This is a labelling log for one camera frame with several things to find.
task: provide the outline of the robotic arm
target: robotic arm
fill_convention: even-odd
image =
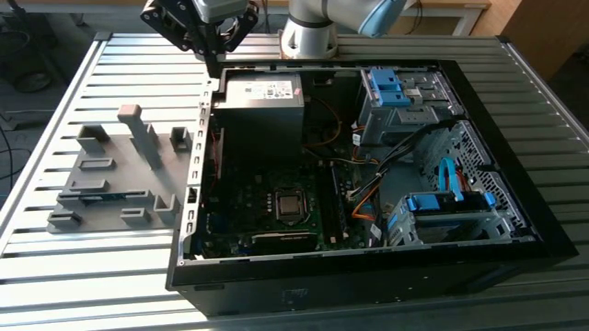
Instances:
[[[328,59],[336,56],[335,23],[375,38],[395,22],[406,0],[291,0],[280,37],[281,56]],[[232,52],[257,23],[259,8],[248,0],[148,0],[140,18],[180,49],[192,50],[219,78],[219,61]],[[232,19],[221,32],[220,24]]]
[[[256,25],[257,12],[248,0],[148,0],[140,19],[180,50],[192,50],[205,63],[209,77],[219,78],[219,61]],[[221,32],[225,19],[233,22]]]

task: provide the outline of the power supply label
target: power supply label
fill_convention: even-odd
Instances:
[[[292,99],[292,82],[289,81],[239,81],[233,82],[245,99]]]

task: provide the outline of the aluminum slotted table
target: aluminum slotted table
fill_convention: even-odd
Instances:
[[[109,134],[137,103],[156,132],[191,127],[204,65],[156,34],[96,40],[0,213],[0,326],[248,330],[589,328],[589,136],[508,43],[494,38],[340,36],[340,57],[455,60],[581,253],[467,297],[212,319],[164,289],[171,230],[49,234],[82,124]],[[275,35],[245,38],[229,58],[276,59]]]

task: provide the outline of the sticker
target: sticker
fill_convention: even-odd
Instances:
[[[418,88],[407,88],[403,90],[406,96],[418,97],[422,95]]]
[[[383,232],[382,232],[380,229],[374,225],[374,223],[371,224],[370,232],[371,232],[372,235],[376,237],[376,239],[380,240],[380,237],[382,237],[382,235],[383,235]]]
[[[292,99],[291,81],[239,81],[232,86],[249,100]]]
[[[352,134],[351,135],[351,143],[355,145],[355,146],[359,146],[359,140],[362,139],[362,136],[359,135],[359,134]]]

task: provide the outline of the motherboard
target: motherboard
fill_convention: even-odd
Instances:
[[[223,182],[229,185],[219,185],[209,198],[215,211],[203,236],[205,258],[366,246],[362,222],[347,217],[352,205],[344,193],[354,186],[352,166],[233,167]]]

